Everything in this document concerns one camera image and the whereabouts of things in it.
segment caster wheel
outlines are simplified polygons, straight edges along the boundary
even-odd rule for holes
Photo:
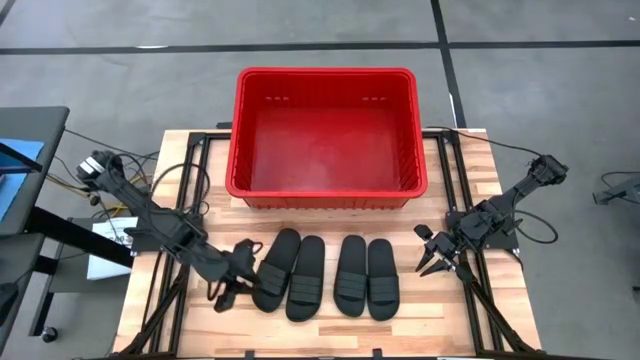
[[[40,334],[40,338],[45,343],[55,341],[58,338],[58,330],[54,327],[45,326],[44,330],[42,330],[42,334]]]

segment wooden board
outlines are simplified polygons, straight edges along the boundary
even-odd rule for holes
[[[157,174],[184,161],[188,134],[188,131],[174,130],[165,133]],[[474,135],[486,138],[484,130],[475,131]],[[474,353],[462,285],[455,274],[437,273],[420,278],[413,272],[422,255],[422,241],[413,233],[413,227],[423,223],[442,230],[447,211],[434,140],[424,140],[429,178],[427,192],[423,197],[409,201],[401,210],[253,210],[243,200],[232,198],[225,189],[228,146],[226,140],[214,141],[210,150],[207,169],[211,190],[206,201],[211,208],[205,217],[209,242],[227,250],[244,238],[263,242],[265,248],[257,255],[257,269],[259,260],[283,227],[294,228],[302,236],[322,237],[326,243],[322,305],[312,320],[292,323],[285,316],[284,303],[276,312],[265,314],[255,308],[250,296],[242,295],[232,310],[218,314],[206,299],[206,282],[192,271],[179,356],[244,356],[246,350],[255,350],[257,356],[273,357],[370,356],[373,348],[382,348],[385,356]],[[501,188],[489,144],[462,138],[462,149],[474,202],[499,194]],[[453,151],[451,148],[447,151],[457,202],[463,204]],[[158,186],[155,201],[173,207],[179,183],[180,171],[169,174]],[[401,289],[400,310],[393,319],[376,322],[367,310],[360,318],[352,319],[336,308],[333,282],[340,245],[348,234],[358,234],[367,242],[376,238],[391,241]],[[114,345],[116,351],[126,346],[140,329],[155,258],[155,254],[143,254],[135,260]],[[525,341],[539,347],[519,264],[501,250],[486,251],[486,258],[497,306]],[[479,303],[478,309],[484,344],[491,348],[486,314]],[[161,348],[164,349],[171,318],[167,317],[163,329]]]

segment black slide sandal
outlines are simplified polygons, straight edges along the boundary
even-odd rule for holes
[[[333,300],[338,310],[351,317],[364,312],[367,292],[367,244],[360,236],[344,238],[333,285]]]
[[[287,318],[294,322],[309,320],[320,309],[324,281],[324,241],[317,236],[302,240],[296,269],[291,275],[287,297]]]
[[[393,248],[385,239],[369,244],[369,287],[367,305],[374,320],[391,319],[400,307],[400,286]]]
[[[299,249],[300,234],[293,229],[280,230],[267,256],[258,266],[260,283],[251,295],[258,309],[273,312],[280,306]]]

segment concrete floor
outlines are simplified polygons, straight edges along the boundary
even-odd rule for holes
[[[450,41],[640,39],[640,3],[633,0],[441,3]],[[0,27],[2,48],[346,40],[435,41],[430,3],[17,0]],[[638,213],[621,202],[595,206],[591,192],[602,188],[603,172],[638,170],[640,48],[453,50],[452,56],[469,127],[551,153],[571,168],[565,184],[522,205],[561,236],[552,246],[520,241],[544,348],[636,359],[640,304],[631,286],[640,284]],[[0,106],[66,105],[68,128],[148,153],[165,129],[230,121],[236,76],[255,65],[405,66],[418,79],[423,124],[453,126],[438,50],[0,56]],[[94,148],[65,134],[57,155],[76,164]],[[502,184],[511,186],[530,158],[493,150]],[[52,172],[65,175],[57,162]],[[96,211],[50,184],[38,203],[61,216]],[[525,228],[536,232],[534,225]],[[52,251],[47,244],[44,252]],[[62,335],[45,345],[25,336],[43,284],[34,275],[2,359],[103,355],[124,292],[57,296],[47,323]]]

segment red plastic bin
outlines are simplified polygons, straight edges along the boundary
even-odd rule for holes
[[[395,209],[427,189],[416,80],[400,68],[248,68],[227,191],[253,208]]]

